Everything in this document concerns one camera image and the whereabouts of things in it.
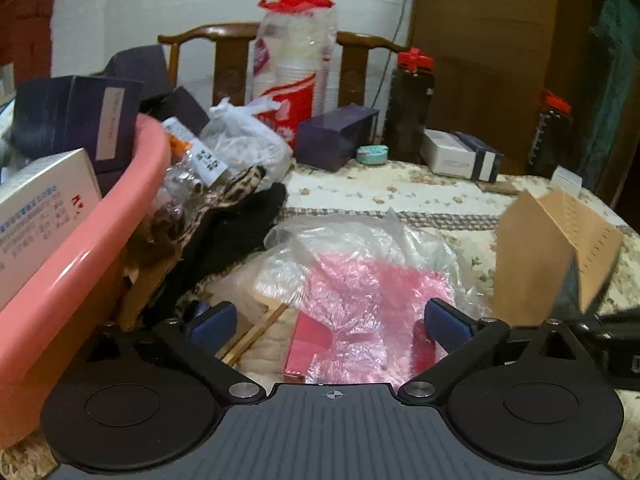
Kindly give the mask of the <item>brown cardboard box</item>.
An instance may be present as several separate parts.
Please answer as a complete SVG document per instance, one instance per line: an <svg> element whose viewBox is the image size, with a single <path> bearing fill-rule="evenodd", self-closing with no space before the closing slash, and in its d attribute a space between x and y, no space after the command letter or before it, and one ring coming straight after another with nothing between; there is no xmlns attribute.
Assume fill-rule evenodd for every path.
<svg viewBox="0 0 640 480"><path fill-rule="evenodd" d="M521 192L500 216L492 310L512 326L596 313L623 235L576 197Z"/></svg>

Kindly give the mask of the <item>dark jar red lid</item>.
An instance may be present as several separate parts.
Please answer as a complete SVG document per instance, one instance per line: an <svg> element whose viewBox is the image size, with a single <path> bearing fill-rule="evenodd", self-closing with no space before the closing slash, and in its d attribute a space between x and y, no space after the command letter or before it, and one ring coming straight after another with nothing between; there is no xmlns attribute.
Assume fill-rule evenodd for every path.
<svg viewBox="0 0 640 480"><path fill-rule="evenodd" d="M567 150L572 122L572 106L551 91L541 90L536 129L527 153L529 174L552 177Z"/></svg>
<svg viewBox="0 0 640 480"><path fill-rule="evenodd" d="M382 143L388 158L418 164L435 88L435 61L420 49L400 52L390 82Z"/></svg>

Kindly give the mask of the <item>bag of paper cups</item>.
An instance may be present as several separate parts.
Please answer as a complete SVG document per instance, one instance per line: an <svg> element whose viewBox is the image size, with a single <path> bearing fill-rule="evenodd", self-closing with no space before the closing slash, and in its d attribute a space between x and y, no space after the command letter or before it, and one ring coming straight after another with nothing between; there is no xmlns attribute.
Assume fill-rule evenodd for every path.
<svg viewBox="0 0 640 480"><path fill-rule="evenodd" d="M298 125L321 115L336 44L332 0L260 0L265 12L254 42L252 98L280 104L260 118L289 146Z"/></svg>

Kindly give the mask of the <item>white and navy box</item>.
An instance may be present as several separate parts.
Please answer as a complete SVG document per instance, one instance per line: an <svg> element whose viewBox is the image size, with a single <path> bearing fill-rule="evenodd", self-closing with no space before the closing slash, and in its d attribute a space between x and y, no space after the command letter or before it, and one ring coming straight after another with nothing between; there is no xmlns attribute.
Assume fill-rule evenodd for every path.
<svg viewBox="0 0 640 480"><path fill-rule="evenodd" d="M462 132L425 129L420 154L433 174L495 183L502 154Z"/></svg>

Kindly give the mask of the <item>pink plastic basin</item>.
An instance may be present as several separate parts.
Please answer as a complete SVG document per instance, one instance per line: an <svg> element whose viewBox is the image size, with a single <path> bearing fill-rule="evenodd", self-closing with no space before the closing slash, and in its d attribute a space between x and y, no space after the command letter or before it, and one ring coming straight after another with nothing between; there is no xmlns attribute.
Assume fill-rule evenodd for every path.
<svg viewBox="0 0 640 480"><path fill-rule="evenodd" d="M122 251L163 182L167 134L139 115L134 157L88 218L1 312L1 444L39 425L44 399L120 291Z"/></svg>

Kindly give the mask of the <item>white plastic bag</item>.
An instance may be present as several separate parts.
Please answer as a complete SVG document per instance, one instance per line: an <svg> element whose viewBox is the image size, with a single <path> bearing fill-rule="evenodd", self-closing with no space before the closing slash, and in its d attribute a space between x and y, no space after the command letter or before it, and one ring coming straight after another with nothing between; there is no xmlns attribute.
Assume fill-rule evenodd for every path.
<svg viewBox="0 0 640 480"><path fill-rule="evenodd" d="M280 104L261 96L244 106L224 98L208 110L209 122L200 139L236 176L242 170L261 166L266 170L260 188L281 182L292 164L292 148L258 115L275 112Z"/></svg>

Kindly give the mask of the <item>small white box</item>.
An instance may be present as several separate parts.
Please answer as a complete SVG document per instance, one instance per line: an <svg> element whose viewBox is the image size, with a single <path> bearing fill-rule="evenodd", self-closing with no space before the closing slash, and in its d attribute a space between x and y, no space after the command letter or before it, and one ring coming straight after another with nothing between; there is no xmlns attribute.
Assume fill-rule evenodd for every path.
<svg viewBox="0 0 640 480"><path fill-rule="evenodd" d="M550 183L554 188L562 188L562 190L575 197L578 197L582 190L582 177L562 166L555 168Z"/></svg>

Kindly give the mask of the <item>purple rectangular box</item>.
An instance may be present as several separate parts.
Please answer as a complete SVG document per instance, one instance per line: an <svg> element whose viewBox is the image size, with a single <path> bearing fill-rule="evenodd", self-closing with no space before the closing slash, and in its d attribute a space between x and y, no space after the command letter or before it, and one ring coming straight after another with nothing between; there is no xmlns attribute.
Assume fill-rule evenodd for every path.
<svg viewBox="0 0 640 480"><path fill-rule="evenodd" d="M378 110L349 104L301 122L294 156L299 165L337 172L369 145L378 125Z"/></svg>

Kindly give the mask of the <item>leopard print black glove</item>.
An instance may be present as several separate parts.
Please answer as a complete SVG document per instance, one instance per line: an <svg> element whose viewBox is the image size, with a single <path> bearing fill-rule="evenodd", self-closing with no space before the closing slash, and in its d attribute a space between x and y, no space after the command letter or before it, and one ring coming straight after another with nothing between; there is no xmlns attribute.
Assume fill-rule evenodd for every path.
<svg viewBox="0 0 640 480"><path fill-rule="evenodd" d="M134 280L117 315L122 330L170 318L198 283L262 248L288 199L286 186L266 177L262 166L247 168L198 197L187 217L167 204L142 223L130 243Z"/></svg>

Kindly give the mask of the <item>clear bag with pink contents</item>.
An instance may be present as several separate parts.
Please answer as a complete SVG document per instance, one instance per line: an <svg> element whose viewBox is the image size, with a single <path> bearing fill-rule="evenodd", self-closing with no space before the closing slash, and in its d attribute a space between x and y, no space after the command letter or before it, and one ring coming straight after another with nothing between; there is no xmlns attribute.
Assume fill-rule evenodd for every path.
<svg viewBox="0 0 640 480"><path fill-rule="evenodd" d="M489 311L454 248L392 214L295 217L265 245L248 281L296 310L283 373L308 384L399 387L438 359L424 323L428 300L471 318Z"/></svg>

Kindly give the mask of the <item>straight-back wooden chair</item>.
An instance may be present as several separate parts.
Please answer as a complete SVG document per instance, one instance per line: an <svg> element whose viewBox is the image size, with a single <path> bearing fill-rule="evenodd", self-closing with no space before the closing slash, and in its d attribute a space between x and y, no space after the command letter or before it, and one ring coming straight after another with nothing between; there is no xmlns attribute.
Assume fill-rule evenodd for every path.
<svg viewBox="0 0 640 480"><path fill-rule="evenodd" d="M231 23L192 28L174 36L157 37L167 44L168 74L171 82L178 78L181 46L190 40L207 39L214 44L214 76L212 103L227 98L233 105L243 105L247 96L262 91L278 90L309 77L311 88L322 99L326 93L332 51L342 47L339 107L364 103L369 52L384 48L396 54L404 47L378 37L338 32L334 26L324 30L306 18L290 24Z"/></svg>

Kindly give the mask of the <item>teal round tin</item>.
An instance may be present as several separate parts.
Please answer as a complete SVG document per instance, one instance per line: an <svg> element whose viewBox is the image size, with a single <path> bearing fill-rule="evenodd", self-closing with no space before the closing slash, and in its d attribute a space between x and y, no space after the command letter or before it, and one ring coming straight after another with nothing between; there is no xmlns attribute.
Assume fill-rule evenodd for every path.
<svg viewBox="0 0 640 480"><path fill-rule="evenodd" d="M382 166L388 161L388 147L382 144L360 146L356 161L366 166Z"/></svg>

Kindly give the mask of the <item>white medicine box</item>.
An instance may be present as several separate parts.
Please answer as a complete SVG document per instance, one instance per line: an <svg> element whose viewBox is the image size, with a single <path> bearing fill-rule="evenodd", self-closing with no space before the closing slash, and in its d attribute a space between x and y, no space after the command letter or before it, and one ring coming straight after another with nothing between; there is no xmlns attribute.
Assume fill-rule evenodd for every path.
<svg viewBox="0 0 640 480"><path fill-rule="evenodd" d="M102 200L85 150L34 160L1 185L0 304L6 306Z"/></svg>

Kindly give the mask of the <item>navy box with label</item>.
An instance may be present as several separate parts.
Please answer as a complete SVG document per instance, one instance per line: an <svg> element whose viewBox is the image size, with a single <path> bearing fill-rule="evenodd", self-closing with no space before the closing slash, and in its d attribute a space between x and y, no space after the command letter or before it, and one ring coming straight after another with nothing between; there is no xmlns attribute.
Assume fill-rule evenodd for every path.
<svg viewBox="0 0 640 480"><path fill-rule="evenodd" d="M139 81L102 76L23 82L11 141L31 159L83 148L98 174L124 170L134 150L142 90Z"/></svg>

